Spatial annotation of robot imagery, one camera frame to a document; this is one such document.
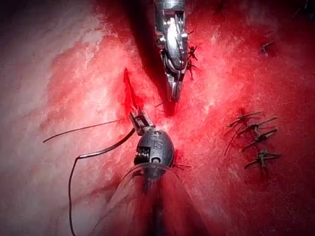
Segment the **right arm needle driver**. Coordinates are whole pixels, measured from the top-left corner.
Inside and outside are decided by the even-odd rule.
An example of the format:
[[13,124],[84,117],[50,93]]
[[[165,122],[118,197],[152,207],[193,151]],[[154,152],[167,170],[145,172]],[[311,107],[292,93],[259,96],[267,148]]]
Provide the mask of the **right arm needle driver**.
[[169,74],[185,73],[188,64],[188,33],[184,0],[154,1],[157,45]]

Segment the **left arm needle driver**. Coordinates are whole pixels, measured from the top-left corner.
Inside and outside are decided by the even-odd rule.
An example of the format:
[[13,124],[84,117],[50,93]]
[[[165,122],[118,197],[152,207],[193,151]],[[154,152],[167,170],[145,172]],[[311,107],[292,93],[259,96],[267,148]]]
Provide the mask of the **left arm needle driver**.
[[140,138],[134,164],[161,164],[170,167],[174,161],[174,145],[170,136],[163,130],[152,128]]

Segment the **left arm needle driver jaw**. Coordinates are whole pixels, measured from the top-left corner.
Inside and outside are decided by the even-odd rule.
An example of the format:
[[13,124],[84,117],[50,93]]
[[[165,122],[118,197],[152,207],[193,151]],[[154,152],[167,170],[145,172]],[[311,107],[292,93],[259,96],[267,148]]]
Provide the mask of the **left arm needle driver jaw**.
[[154,123],[151,121],[150,117],[144,110],[138,112],[137,124],[140,130],[148,130],[155,127]]
[[143,136],[147,127],[147,120],[144,114],[142,112],[131,112],[129,116],[136,133],[139,136]]

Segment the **right arm needle driver jaw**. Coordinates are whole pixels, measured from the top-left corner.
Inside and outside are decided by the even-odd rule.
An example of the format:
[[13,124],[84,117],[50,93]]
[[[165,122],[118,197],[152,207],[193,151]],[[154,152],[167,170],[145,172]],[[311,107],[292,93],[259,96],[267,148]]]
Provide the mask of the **right arm needle driver jaw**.
[[176,92],[175,92],[175,100],[176,101],[178,101],[180,99],[183,79],[184,79],[184,73],[180,72],[177,75],[177,80],[176,80]]
[[172,75],[166,73],[167,78],[167,95],[168,100],[175,102],[176,100],[176,82]]

